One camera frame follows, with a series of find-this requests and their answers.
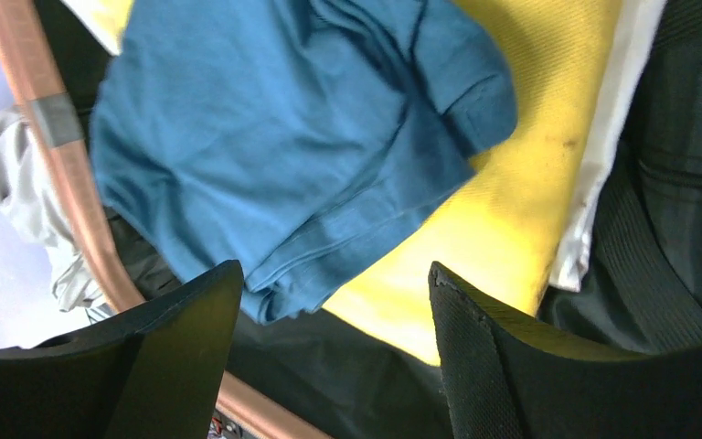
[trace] black zipper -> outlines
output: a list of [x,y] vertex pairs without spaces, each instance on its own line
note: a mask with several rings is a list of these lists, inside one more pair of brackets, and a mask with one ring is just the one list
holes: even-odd
[[675,186],[702,189],[702,174],[650,165],[643,160],[638,160],[638,163],[639,169],[652,179]]

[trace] yellow cloth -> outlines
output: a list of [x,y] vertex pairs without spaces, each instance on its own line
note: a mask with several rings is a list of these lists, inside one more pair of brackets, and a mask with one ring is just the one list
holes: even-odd
[[[132,0],[64,0],[111,53]],[[477,177],[324,309],[438,365],[427,273],[440,261],[534,315],[567,220],[622,0],[456,0],[512,66],[520,120]]]

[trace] blue cloth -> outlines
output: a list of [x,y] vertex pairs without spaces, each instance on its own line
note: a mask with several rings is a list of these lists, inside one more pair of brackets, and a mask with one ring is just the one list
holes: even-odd
[[90,157],[180,280],[238,259],[271,322],[410,236],[515,125],[505,59],[450,0],[136,0]]

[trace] yellow fabric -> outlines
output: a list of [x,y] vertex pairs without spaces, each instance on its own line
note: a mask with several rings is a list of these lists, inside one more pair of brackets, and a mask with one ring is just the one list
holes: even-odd
[[324,304],[373,337],[440,364],[427,273],[440,261],[534,315],[561,232],[621,0],[457,0],[494,36],[515,77],[513,136],[413,236]]

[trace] copper-colored frame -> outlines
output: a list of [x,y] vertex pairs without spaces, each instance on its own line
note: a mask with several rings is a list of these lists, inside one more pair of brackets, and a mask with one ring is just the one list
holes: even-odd
[[[116,312],[140,305],[144,298],[117,254],[84,139],[54,145],[57,138],[44,130],[47,116],[32,105],[48,97],[68,98],[32,0],[0,0],[0,60],[16,102],[36,134],[74,238],[106,301]],[[61,114],[59,119],[68,121],[69,117],[76,118],[76,114]],[[217,408],[262,439],[329,437],[228,372],[219,388]]]

